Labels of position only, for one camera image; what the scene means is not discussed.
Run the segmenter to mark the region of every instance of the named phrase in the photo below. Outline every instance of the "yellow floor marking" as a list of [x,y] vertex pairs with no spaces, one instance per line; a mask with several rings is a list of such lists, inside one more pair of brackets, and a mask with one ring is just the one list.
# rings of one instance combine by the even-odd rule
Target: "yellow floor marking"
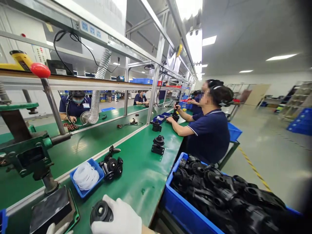
[[269,186],[267,185],[267,183],[264,181],[264,179],[262,178],[262,176],[259,174],[259,172],[257,171],[257,169],[254,167],[253,163],[250,161],[250,159],[248,158],[248,156],[245,154],[245,152],[242,150],[242,148],[239,146],[238,147],[239,150],[241,151],[242,155],[245,157],[246,161],[248,162],[248,164],[251,166],[251,168],[253,169],[253,171],[256,173],[256,175],[258,176],[258,178],[261,180],[261,182],[263,183],[263,185],[266,187],[267,191],[272,192],[271,189],[269,188]]

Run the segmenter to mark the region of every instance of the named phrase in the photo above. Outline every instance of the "white glove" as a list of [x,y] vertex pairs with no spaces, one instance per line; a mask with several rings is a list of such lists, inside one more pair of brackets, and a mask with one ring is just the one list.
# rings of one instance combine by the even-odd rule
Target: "white glove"
[[120,198],[116,201],[106,194],[103,197],[113,212],[112,222],[95,221],[91,225],[93,234],[142,234],[142,219],[131,206]]
[[69,223],[65,223],[62,227],[60,227],[59,230],[55,232],[55,223],[52,223],[49,226],[48,230],[46,231],[46,234],[63,234],[67,230],[68,226],[69,226]]

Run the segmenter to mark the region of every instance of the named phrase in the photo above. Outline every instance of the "ceiling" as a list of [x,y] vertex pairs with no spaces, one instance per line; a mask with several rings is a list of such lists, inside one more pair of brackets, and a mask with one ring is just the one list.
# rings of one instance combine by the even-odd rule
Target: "ceiling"
[[[166,0],[148,0],[155,13],[166,7]],[[202,72],[205,76],[236,75],[242,70],[253,70],[252,74],[306,71],[312,67],[309,41],[297,10],[296,1],[291,0],[204,0],[202,29],[203,38],[217,35],[215,44],[204,46],[202,63],[208,64]],[[127,0],[126,29],[131,28],[149,16],[139,0]],[[55,32],[45,28],[46,38],[53,41]],[[180,38],[171,15],[168,16],[167,33],[175,45]],[[160,33],[154,24],[149,24],[131,34],[131,41],[156,57]],[[93,48],[97,61],[100,60],[103,47],[82,39]],[[73,64],[74,69],[83,67],[86,72],[97,69],[90,53],[80,43],[73,43],[66,35],[57,44],[60,47],[83,53],[86,58],[63,54],[66,62]],[[163,59],[168,52],[169,44],[165,41]],[[266,61],[273,56],[297,54],[296,56],[277,61]],[[54,51],[51,56],[57,59]],[[118,55],[113,53],[111,64],[117,62]],[[125,67],[125,57],[120,57],[120,67]],[[143,67],[135,69],[144,71]],[[183,65],[180,73],[185,73]]]

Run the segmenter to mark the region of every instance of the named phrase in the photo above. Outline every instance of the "yellow power tool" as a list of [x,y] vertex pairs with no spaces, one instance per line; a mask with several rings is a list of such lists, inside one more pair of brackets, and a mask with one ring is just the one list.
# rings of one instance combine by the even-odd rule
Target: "yellow power tool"
[[10,55],[14,58],[16,64],[0,63],[0,69],[10,69],[19,71],[30,71],[33,61],[21,50],[12,50]]

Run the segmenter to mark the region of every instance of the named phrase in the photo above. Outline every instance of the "white wall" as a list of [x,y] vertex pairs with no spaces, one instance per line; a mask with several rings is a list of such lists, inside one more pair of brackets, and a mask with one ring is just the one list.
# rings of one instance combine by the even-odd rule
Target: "white wall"
[[[208,79],[221,80],[224,84],[271,84],[267,95],[278,97],[287,95],[288,91],[296,84],[297,81],[312,81],[312,72],[293,72],[293,73],[276,73],[276,74],[239,74],[232,76],[208,76],[203,77],[203,81]],[[196,82],[195,89],[200,89],[202,82]]]

